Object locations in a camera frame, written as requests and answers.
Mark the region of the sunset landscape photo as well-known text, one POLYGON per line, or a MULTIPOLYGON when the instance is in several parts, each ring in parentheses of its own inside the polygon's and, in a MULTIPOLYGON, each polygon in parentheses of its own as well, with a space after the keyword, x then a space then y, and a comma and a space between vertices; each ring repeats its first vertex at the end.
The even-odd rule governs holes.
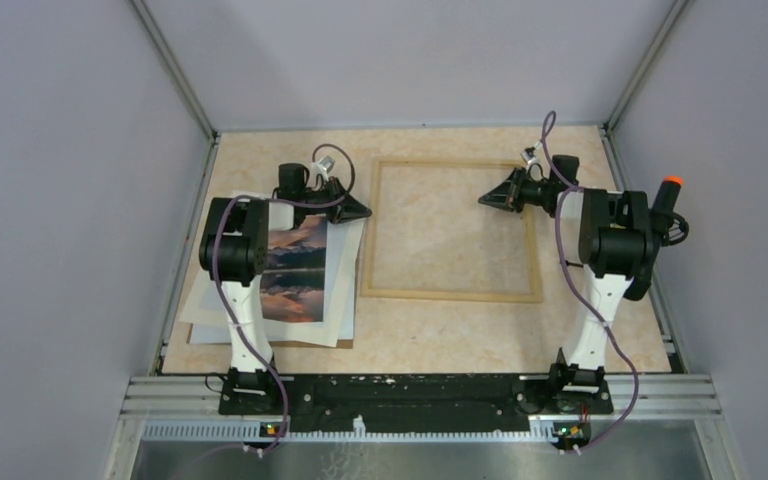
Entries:
POLYGON ((325 217, 312 216, 295 230, 269 234, 260 285, 266 319, 285 323, 323 320, 327 229, 325 217))

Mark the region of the light wooden picture frame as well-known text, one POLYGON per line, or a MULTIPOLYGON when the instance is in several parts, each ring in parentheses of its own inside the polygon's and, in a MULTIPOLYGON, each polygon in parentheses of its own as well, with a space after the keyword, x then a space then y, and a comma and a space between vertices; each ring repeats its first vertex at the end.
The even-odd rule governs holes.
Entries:
POLYGON ((513 166, 493 159, 377 159, 362 296, 541 303, 532 211, 504 213, 477 201, 513 166))

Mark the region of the brown backing board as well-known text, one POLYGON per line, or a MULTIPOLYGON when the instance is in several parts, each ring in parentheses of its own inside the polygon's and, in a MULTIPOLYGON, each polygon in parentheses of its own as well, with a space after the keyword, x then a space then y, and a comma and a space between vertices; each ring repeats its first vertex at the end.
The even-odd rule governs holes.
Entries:
MULTIPOLYGON (((187 342, 195 345, 230 344, 239 340, 239 334, 229 326, 192 324, 187 342)), ((312 324, 267 325, 264 338, 272 345, 285 347, 348 349, 355 344, 354 331, 343 328, 337 331, 312 324)))

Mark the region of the cream mat board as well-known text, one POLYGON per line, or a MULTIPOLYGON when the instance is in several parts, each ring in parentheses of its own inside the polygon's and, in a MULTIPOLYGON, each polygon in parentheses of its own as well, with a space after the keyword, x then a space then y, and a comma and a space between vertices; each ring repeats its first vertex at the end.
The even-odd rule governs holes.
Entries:
MULTIPOLYGON (((283 228, 277 230, 275 227, 288 217, 291 209, 290 205, 282 203, 268 204, 269 234, 289 231, 283 228)), ((323 215, 321 211, 315 211, 313 216, 323 215)), ((312 324, 334 331, 343 328, 354 331, 356 260, 364 226, 364 220, 343 224, 328 222, 323 320, 319 323, 285 323, 268 320, 262 312, 264 328, 270 324, 312 324)))

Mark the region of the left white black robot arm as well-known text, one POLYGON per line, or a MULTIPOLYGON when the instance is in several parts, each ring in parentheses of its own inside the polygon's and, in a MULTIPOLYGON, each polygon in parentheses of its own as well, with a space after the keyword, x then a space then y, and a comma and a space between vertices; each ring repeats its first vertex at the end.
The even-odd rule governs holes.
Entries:
POLYGON ((199 265, 215 285, 232 339, 226 382, 243 389, 243 401, 257 413, 279 404, 280 376, 265 332, 260 283, 268 263, 271 232, 298 229, 306 217, 322 214, 332 224, 365 220, 372 210, 353 196, 357 169, 349 165, 347 185, 330 173, 328 158, 279 166, 279 185, 269 196, 238 194, 209 203, 198 247, 199 265))

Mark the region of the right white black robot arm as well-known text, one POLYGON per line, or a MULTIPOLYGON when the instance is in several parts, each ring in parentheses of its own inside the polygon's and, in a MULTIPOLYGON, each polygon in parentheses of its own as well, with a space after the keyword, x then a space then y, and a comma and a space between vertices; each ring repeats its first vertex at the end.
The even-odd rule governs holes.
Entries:
POLYGON ((596 389, 609 349, 639 374, 613 325, 621 302, 637 301, 649 288, 655 233, 646 193, 580 186, 575 156, 552 157, 548 173, 535 149, 523 157, 478 202, 516 213, 534 206, 552 219, 562 275, 579 307, 572 337, 559 350, 561 375, 548 382, 546 397, 554 409, 572 412, 596 389))

